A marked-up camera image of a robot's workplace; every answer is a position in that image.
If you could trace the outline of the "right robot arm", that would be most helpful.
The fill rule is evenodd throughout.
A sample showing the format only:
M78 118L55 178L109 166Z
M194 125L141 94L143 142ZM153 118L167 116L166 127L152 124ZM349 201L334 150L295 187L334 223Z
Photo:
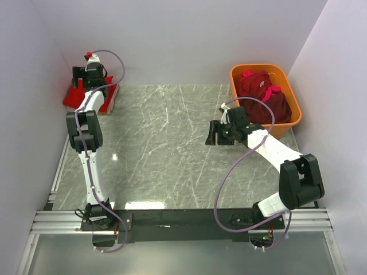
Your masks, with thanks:
M212 120L205 144L232 146L240 143L257 152L279 173L278 191L253 204L251 226L263 229L273 218L322 198L325 189L316 157L285 146L260 124L252 124L244 107L220 107L222 117Z

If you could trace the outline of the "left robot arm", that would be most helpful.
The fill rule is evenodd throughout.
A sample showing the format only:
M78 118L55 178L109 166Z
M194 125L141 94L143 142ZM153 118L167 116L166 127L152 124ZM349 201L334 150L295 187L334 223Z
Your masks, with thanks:
M102 181L103 134L97 117L107 98L107 73L98 61L91 61L84 67L74 66L72 73L73 86L78 88L81 80L85 89L81 104L66 115L69 142L81 161L87 188L85 209L76 209L75 214L82 219L84 231L108 230L114 226L115 217Z

